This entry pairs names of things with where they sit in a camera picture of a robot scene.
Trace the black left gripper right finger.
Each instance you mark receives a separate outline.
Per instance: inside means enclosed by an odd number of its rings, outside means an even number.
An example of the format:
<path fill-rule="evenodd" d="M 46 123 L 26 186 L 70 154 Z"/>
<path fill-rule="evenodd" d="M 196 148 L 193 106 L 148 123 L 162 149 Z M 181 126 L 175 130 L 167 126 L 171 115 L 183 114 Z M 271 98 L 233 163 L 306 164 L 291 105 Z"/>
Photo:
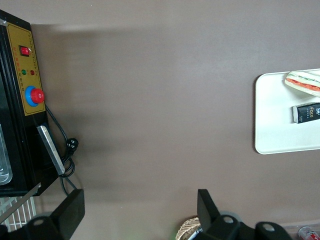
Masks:
<path fill-rule="evenodd" d="M 279 224 L 260 221 L 254 228 L 230 214 L 221 214 L 207 189 L 197 191 L 197 217 L 202 231 L 196 240 L 291 240 Z"/>

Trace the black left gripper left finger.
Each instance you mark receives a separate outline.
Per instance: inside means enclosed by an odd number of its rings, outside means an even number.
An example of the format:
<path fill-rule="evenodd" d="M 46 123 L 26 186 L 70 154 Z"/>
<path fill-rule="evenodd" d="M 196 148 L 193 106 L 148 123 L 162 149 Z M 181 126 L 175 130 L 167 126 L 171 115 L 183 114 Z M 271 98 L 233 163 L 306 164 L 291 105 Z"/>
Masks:
<path fill-rule="evenodd" d="M 83 189 L 73 190 L 49 215 L 38 216 L 23 227 L 9 232 L 0 226 L 2 240 L 69 240 L 85 216 Z"/>

